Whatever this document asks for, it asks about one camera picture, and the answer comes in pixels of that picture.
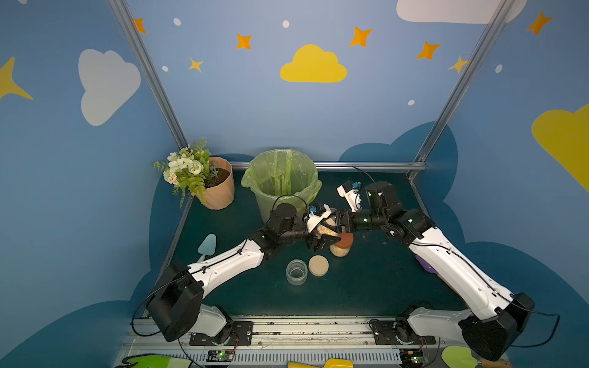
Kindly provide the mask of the beige jar lid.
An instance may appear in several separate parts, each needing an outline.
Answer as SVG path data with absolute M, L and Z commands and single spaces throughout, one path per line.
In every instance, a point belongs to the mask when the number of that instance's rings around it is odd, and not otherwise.
M 308 270 L 316 277 L 325 276 L 328 273 L 329 262 L 322 255 L 315 255 L 308 262 Z

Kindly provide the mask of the beige-lid oatmeal jar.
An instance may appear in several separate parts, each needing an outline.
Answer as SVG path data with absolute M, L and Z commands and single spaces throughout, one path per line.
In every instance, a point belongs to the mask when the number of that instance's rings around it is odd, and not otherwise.
M 286 278 L 291 285 L 303 285 L 308 278 L 307 264 L 300 259 L 290 261 L 286 267 Z
M 320 236 L 327 235 L 338 237 L 339 233 L 337 232 L 337 226 L 334 217 L 322 219 L 316 228 L 316 233 Z

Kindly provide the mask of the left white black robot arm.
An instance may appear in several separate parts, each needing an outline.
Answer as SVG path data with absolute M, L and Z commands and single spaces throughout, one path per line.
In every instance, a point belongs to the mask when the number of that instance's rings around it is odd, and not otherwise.
M 168 342 L 184 336 L 191 328 L 215 343 L 229 339 L 233 320 L 219 307 L 202 305 L 214 289 L 238 274 L 259 267 L 278 254 L 283 245 L 305 242 L 314 251 L 341 240 L 334 230 L 321 234 L 318 228 L 332 216 L 328 205 L 313 205 L 305 218 L 296 208 L 282 203 L 256 232 L 236 247 L 190 265 L 170 264 L 158 279 L 145 305 Z

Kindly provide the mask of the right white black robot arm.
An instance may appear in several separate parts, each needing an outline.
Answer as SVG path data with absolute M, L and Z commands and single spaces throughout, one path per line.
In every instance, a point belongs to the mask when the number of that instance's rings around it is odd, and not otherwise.
M 422 211 L 405 210 L 388 182 L 373 182 L 366 192 L 370 207 L 362 209 L 360 185 L 338 187 L 350 208 L 333 218 L 339 232 L 381 229 L 415 254 L 420 264 L 443 280 L 467 308 L 441 311 L 408 308 L 398 317 L 397 338 L 433 336 L 466 343 L 486 360 L 497 361 L 524 331 L 535 303 L 527 294 L 512 294 L 471 262 Z

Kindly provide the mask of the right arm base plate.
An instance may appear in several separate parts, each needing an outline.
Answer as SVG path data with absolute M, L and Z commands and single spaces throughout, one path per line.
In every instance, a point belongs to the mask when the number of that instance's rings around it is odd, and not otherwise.
M 376 345 L 422 345 L 436 344 L 433 336 L 420 336 L 405 320 L 379 320 L 368 322 Z

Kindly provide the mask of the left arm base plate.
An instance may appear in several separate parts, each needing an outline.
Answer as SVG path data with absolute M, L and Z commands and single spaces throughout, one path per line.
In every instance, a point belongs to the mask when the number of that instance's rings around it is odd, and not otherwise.
M 252 342 L 253 322 L 251 321 L 230 321 L 218 334 L 208 336 L 201 333 L 190 335 L 190 346 L 250 346 Z

